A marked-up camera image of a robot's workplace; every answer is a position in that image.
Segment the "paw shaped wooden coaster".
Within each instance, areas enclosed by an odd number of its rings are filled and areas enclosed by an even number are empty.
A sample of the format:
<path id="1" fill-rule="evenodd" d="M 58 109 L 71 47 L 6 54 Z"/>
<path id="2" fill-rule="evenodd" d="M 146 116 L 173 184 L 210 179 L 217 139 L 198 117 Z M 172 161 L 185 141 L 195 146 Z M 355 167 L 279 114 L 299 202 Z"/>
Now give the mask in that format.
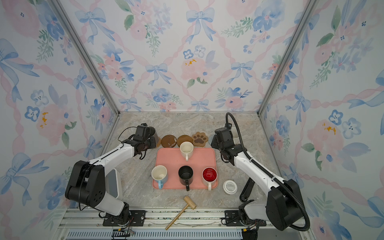
<path id="1" fill-rule="evenodd" d="M 205 147 L 206 143 L 209 141 L 209 137 L 201 132 L 196 132 L 192 135 L 192 139 L 195 147 Z"/>

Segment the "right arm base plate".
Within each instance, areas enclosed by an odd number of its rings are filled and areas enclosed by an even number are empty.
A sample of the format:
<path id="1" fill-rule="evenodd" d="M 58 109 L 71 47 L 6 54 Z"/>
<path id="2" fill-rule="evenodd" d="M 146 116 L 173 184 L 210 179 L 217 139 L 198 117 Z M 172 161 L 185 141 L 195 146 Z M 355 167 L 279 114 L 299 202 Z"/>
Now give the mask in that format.
<path id="1" fill-rule="evenodd" d="M 225 216 L 221 219 L 221 224 L 227 227 L 252 227 L 260 222 L 260 227 L 266 227 L 267 223 L 264 220 L 250 219 L 245 212 L 240 210 L 226 210 Z"/>

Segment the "grey blue woven coaster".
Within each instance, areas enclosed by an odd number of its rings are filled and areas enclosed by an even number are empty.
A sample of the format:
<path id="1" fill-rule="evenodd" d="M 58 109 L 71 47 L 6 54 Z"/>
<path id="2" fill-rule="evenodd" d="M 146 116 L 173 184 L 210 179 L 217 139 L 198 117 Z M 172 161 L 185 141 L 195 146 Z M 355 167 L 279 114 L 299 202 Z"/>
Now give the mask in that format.
<path id="1" fill-rule="evenodd" d="M 215 137 L 215 135 L 211 135 L 210 137 L 209 137 L 209 141 L 208 141 L 208 143 L 212 146 L 212 142 L 213 142 L 213 140 L 214 140 L 214 137 Z"/>

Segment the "blue handled cream mug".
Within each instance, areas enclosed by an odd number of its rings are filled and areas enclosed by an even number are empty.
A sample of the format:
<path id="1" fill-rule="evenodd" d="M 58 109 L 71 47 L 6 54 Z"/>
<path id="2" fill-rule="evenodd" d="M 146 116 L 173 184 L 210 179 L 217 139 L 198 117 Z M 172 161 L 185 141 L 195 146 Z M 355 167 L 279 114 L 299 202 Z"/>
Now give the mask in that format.
<path id="1" fill-rule="evenodd" d="M 158 165 L 151 172 L 153 180 L 157 183 L 158 189 L 161 190 L 168 181 L 168 170 L 163 165 Z"/>

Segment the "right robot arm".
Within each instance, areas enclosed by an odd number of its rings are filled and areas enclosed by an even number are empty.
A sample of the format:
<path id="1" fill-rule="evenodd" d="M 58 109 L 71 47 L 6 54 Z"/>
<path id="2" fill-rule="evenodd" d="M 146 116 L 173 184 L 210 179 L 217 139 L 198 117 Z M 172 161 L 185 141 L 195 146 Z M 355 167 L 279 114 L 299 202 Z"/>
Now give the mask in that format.
<path id="1" fill-rule="evenodd" d="M 261 165 L 240 144 L 235 144 L 228 128 L 215 130 L 211 146 L 220 151 L 226 162 L 242 170 L 267 196 L 267 201 L 258 204 L 254 200 L 239 206 L 239 215 L 244 224 L 253 220 L 269 221 L 276 229 L 283 231 L 290 227 L 307 231 L 310 226 L 303 204 L 300 188 L 294 180 L 284 180 Z"/>

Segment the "red interior white mug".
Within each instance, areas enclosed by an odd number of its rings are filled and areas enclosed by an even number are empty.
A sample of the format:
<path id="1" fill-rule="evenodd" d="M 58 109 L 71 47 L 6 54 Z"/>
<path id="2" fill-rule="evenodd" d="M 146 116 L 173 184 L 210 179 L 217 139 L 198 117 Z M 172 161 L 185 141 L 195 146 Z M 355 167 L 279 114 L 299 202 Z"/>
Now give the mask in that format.
<path id="1" fill-rule="evenodd" d="M 208 167 L 203 170 L 202 181 L 209 191 L 213 189 L 213 185 L 217 182 L 217 179 L 218 179 L 218 173 L 216 169 Z"/>

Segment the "dark brown glossy coaster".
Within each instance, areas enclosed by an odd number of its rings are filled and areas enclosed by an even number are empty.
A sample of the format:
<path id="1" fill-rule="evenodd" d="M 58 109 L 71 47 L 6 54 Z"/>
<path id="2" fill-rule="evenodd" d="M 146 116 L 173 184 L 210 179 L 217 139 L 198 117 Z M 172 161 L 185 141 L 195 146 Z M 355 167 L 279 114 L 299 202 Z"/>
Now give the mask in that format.
<path id="1" fill-rule="evenodd" d="M 173 148 L 177 145 L 177 138 L 173 135 L 166 135 L 161 140 L 163 148 Z"/>

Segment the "brown cork round coaster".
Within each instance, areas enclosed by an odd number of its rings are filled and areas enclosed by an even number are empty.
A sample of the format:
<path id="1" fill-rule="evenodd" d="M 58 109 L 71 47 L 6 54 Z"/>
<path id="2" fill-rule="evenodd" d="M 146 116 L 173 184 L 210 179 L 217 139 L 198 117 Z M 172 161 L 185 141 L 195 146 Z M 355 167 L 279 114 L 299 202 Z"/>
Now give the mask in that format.
<path id="1" fill-rule="evenodd" d="M 188 135 L 182 135 L 182 136 L 178 137 L 178 139 L 177 139 L 178 147 L 180 147 L 181 144 L 184 142 L 190 142 L 193 144 L 193 138 L 191 136 L 188 136 Z"/>

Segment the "grey mug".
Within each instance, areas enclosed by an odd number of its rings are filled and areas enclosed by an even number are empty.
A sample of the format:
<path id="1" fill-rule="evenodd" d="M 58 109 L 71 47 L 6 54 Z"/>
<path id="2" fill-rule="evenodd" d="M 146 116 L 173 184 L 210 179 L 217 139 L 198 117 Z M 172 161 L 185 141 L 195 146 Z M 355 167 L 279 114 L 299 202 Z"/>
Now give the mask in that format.
<path id="1" fill-rule="evenodd" d="M 150 128 L 150 149 L 155 149 L 158 148 L 159 145 L 161 144 L 161 139 L 159 138 L 156 130 L 154 127 L 149 127 Z"/>

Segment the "woven rattan coaster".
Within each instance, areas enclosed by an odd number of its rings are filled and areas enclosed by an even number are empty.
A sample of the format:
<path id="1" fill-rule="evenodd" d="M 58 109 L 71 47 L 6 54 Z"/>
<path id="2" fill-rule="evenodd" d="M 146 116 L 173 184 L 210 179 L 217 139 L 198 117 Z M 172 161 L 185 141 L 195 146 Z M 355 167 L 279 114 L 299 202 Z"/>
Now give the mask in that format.
<path id="1" fill-rule="evenodd" d="M 156 137 L 156 147 L 159 148 L 162 145 L 162 139 L 160 137 Z"/>

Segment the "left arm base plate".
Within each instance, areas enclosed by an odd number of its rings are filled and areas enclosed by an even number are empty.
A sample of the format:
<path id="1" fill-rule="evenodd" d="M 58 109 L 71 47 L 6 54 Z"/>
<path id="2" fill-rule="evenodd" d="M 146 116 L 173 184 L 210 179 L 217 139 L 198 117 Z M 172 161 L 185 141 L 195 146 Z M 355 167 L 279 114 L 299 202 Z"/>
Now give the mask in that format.
<path id="1" fill-rule="evenodd" d="M 104 218 L 104 227 L 143 227 L 146 219 L 145 210 L 130 210 L 128 218 L 109 216 Z"/>

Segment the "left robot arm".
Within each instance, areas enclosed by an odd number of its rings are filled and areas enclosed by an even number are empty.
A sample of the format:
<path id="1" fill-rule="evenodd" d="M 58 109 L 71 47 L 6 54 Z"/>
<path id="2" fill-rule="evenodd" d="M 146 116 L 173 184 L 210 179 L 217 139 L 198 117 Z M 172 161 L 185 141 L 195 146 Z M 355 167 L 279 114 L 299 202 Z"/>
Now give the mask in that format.
<path id="1" fill-rule="evenodd" d="M 157 147 L 155 128 L 141 124 L 135 129 L 133 135 L 106 154 L 75 163 L 65 191 L 68 200 L 105 212 L 106 217 L 130 217 L 129 204 L 107 193 L 106 176 L 122 162 L 137 155 L 142 160 L 148 149 Z"/>

